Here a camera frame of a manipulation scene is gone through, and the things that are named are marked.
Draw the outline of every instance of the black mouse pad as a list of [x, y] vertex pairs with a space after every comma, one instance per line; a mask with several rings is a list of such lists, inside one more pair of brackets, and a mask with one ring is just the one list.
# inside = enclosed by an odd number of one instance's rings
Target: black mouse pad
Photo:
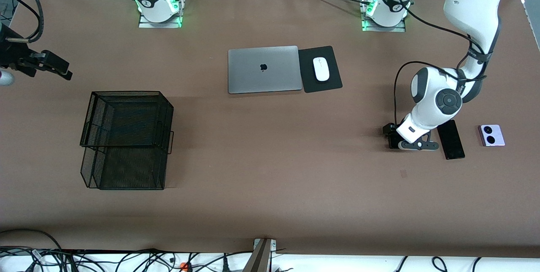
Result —
[[[300, 74], [302, 75], [302, 84], [306, 93], [326, 91], [343, 87], [341, 77], [339, 76], [338, 63], [334, 56], [334, 49], [331, 46], [300, 49], [298, 51], [300, 59]], [[326, 82], [320, 82], [315, 78], [315, 69], [313, 68], [313, 59], [324, 57], [328, 63], [328, 72], [330, 78]]]

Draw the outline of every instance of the silver laptop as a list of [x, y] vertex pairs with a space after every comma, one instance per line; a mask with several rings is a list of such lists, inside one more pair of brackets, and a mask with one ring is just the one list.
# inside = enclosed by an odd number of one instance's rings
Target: silver laptop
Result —
[[229, 94], [301, 89], [297, 46], [229, 50]]

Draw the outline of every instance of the basket handle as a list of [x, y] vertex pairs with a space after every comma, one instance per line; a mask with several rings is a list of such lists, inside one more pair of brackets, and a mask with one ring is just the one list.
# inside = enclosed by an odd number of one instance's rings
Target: basket handle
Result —
[[169, 152], [167, 152], [167, 155], [172, 153], [172, 144], [173, 144], [173, 142], [174, 142], [174, 131], [171, 131], [170, 132], [170, 147], [169, 147]]

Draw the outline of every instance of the smartphone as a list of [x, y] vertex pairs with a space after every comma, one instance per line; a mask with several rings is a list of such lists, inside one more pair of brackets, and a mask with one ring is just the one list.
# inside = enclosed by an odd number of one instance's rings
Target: smartphone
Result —
[[437, 131], [447, 160], [465, 158], [465, 152], [454, 120], [441, 124], [437, 127]]
[[478, 126], [478, 130], [482, 136], [484, 147], [502, 147], [505, 145], [501, 127], [497, 124], [484, 124]]

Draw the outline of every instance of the black smartphone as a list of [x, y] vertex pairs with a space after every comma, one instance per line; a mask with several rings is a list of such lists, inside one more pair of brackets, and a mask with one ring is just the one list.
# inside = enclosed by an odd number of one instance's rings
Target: black smartphone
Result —
[[446, 159], [465, 158], [465, 152], [463, 151], [463, 146], [461, 146], [461, 140], [459, 139], [459, 133], [457, 132], [457, 126], [454, 120], [449, 120], [441, 124], [437, 127], [437, 131]]

